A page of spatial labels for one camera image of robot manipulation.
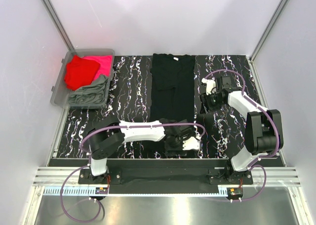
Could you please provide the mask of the black t shirt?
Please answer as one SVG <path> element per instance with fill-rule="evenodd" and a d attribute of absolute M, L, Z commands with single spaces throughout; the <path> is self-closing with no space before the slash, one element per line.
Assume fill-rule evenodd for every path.
<path fill-rule="evenodd" d="M 153 54 L 150 121 L 194 121 L 195 64 L 192 55 Z"/>

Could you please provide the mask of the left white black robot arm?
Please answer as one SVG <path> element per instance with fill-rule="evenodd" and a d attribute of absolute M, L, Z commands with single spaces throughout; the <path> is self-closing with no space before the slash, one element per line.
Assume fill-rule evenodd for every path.
<path fill-rule="evenodd" d="M 108 174 L 107 159 L 124 143 L 148 141 L 155 151 L 165 156 L 186 156 L 200 150 L 200 138 L 186 120 L 177 122 L 161 118 L 152 122 L 127 122 L 115 119 L 109 125 L 92 129 L 82 145 L 89 145 L 89 177 L 97 184 Z"/>

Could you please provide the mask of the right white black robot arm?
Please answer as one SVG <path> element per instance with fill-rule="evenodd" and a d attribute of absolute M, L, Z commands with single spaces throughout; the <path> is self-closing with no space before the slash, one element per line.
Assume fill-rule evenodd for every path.
<path fill-rule="evenodd" d="M 200 114 L 229 105 L 246 119 L 244 147 L 228 160 L 220 176 L 230 184 L 237 184 L 257 161 L 274 156 L 283 147 L 281 114 L 256 103 L 241 88 L 233 87 L 230 76 L 216 80 L 203 78 L 202 84 L 206 90 L 199 96 Z"/>

